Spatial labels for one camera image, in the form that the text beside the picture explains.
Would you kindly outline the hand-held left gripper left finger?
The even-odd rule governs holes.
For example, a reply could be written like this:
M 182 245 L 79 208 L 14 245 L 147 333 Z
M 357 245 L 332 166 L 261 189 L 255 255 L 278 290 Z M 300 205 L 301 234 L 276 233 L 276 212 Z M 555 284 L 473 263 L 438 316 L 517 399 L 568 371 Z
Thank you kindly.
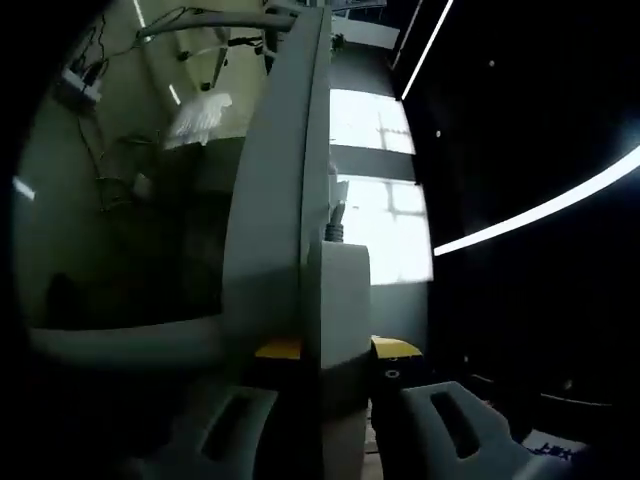
M 200 382 L 168 442 L 148 458 L 148 477 L 252 479 L 269 417 L 302 352 L 299 338 L 274 339 L 257 349 L 240 384 Z

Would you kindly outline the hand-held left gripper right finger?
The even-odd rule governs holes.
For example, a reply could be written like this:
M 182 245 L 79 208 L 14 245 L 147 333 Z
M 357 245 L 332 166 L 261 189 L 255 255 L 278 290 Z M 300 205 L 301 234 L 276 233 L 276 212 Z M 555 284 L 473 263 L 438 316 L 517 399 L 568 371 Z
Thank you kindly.
M 544 460 L 511 436 L 507 419 L 455 381 L 419 383 L 424 356 L 371 337 L 372 423 L 388 479 L 542 479 Z

